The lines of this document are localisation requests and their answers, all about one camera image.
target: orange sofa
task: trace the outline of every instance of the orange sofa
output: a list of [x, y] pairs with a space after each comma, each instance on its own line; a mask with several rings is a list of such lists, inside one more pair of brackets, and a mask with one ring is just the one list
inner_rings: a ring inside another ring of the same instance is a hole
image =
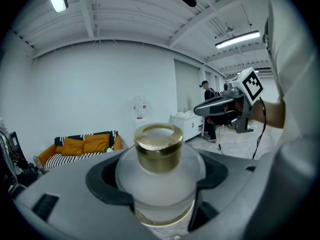
[[70, 138], [74, 140], [85, 140], [85, 135], [102, 135], [102, 134], [104, 135], [109, 134], [109, 147], [113, 151], [118, 151], [123, 149], [122, 138], [120, 135], [118, 135], [118, 132], [105, 131], [105, 132], [98, 132], [98, 133], [92, 133], [92, 134], [56, 137], [54, 139], [54, 144], [52, 144], [49, 148], [47, 148], [44, 152], [42, 152], [38, 156], [38, 158], [42, 166], [48, 170], [48, 169], [53, 169], [55, 167], [61, 166], [63, 164], [67, 164], [74, 161], [87, 159], [90, 157], [104, 154], [103, 152], [91, 152], [91, 153], [84, 153], [81, 155], [62, 155], [60, 149], [57, 149], [58, 146], [60, 146], [61, 148], [63, 147], [65, 138]]

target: ceiling beam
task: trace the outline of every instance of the ceiling beam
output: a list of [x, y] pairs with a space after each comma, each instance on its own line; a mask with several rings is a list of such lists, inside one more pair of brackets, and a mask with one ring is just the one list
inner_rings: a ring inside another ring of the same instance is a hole
[[90, 38], [94, 37], [95, 22], [91, 0], [79, 0], [84, 24]]
[[11, 30], [8, 30], [1, 44], [1, 48], [6, 50], [11, 45], [14, 45], [15, 47], [20, 48], [22, 51], [24, 51], [27, 55], [31, 57], [33, 57], [36, 52], [36, 50], [33, 47], [31, 47], [29, 44], [23, 41], [14, 32], [12, 32]]
[[175, 46], [185, 35], [190, 33], [190, 31], [194, 30], [209, 19], [217, 16], [218, 13], [223, 13], [233, 7], [236, 7], [243, 1], [244, 0], [220, 0], [214, 4], [215, 10], [209, 6], [207, 9], [199, 13], [187, 24], [185, 24], [177, 33], [175, 33], [174, 36], [169, 40], [169, 46]]
[[222, 73], [226, 73], [226, 72], [230, 72], [230, 71], [241, 71], [241, 70], [245, 70], [246, 68], [265, 68], [265, 67], [271, 67], [271, 64], [269, 61], [264, 61], [264, 62], [257, 62], [257, 63], [251, 63], [251, 64], [246, 64], [245, 65], [238, 65], [238, 66], [231, 66], [231, 67], [227, 67], [227, 68], [223, 68], [221, 69]]
[[[131, 33], [131, 32], [118, 32], [118, 31], [106, 31], [103, 30], [100, 32], [100, 38], [98, 37], [87, 37], [86, 33], [78, 33], [75, 35], [68, 35], [65, 36], [62, 39], [56, 40], [54, 43], [50, 43], [48, 46], [45, 47], [39, 47], [34, 54], [33, 58], [38, 58], [46, 53], [49, 53], [51, 51], [54, 51], [56, 49], [71, 46], [74, 44], [79, 43], [85, 43], [85, 42], [94, 42], [98, 40], [122, 40], [122, 41], [131, 41], [131, 42], [139, 42], [139, 43], [145, 43], [153, 46], [158, 46], [162, 48], [166, 48], [168, 50], [177, 52], [179, 54], [188, 56], [202, 64], [205, 64], [205, 59], [200, 58], [198, 56], [195, 56], [194, 54], [188, 53], [186, 51], [182, 51], [173, 47], [169, 47], [169, 42], [167, 40], [163, 40], [161, 38], [147, 36], [147, 35], [141, 35], [139, 33]], [[219, 75], [223, 76], [223, 73], [217, 71], [215, 68], [207, 65], [207, 67], [211, 68], [215, 72], [217, 72]]]
[[[260, 51], [260, 50], [265, 50], [267, 52], [265, 43], [257, 43], [257, 44], [241, 47], [241, 53], [243, 53], [243, 54], [248, 53], [248, 52]], [[226, 52], [223, 52], [223, 53], [220, 53], [220, 54], [217, 54], [217, 55], [214, 55], [214, 56], [208, 58], [206, 60], [206, 63], [208, 64], [208, 63], [220, 60], [220, 59], [225, 59], [227, 57], [239, 55], [239, 54], [240, 54], [239, 49], [226, 51]]]

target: floor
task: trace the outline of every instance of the floor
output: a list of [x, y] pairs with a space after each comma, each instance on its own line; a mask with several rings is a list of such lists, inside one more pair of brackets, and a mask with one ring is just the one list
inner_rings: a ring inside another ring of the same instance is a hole
[[[211, 152], [219, 153], [219, 138], [221, 150], [226, 156], [233, 156], [238, 158], [251, 159], [256, 147], [257, 138], [260, 136], [263, 124], [259, 122], [250, 122], [250, 127], [254, 129], [253, 132], [247, 133], [236, 133], [235, 130], [227, 128], [225, 126], [220, 126], [216, 129], [216, 143], [210, 143], [207, 141], [207, 137], [197, 136], [192, 138], [185, 143], [193, 147], [194, 149], [207, 150]], [[275, 143], [271, 137], [271, 128], [266, 127], [263, 136], [261, 138], [259, 147], [257, 149], [255, 158], [256, 160], [267, 152], [272, 151], [275, 148]], [[191, 212], [180, 222], [167, 226], [152, 228], [148, 227], [149, 230], [154, 233], [159, 239], [179, 239], [178, 236], [183, 236], [188, 234], [188, 224], [191, 218]]]

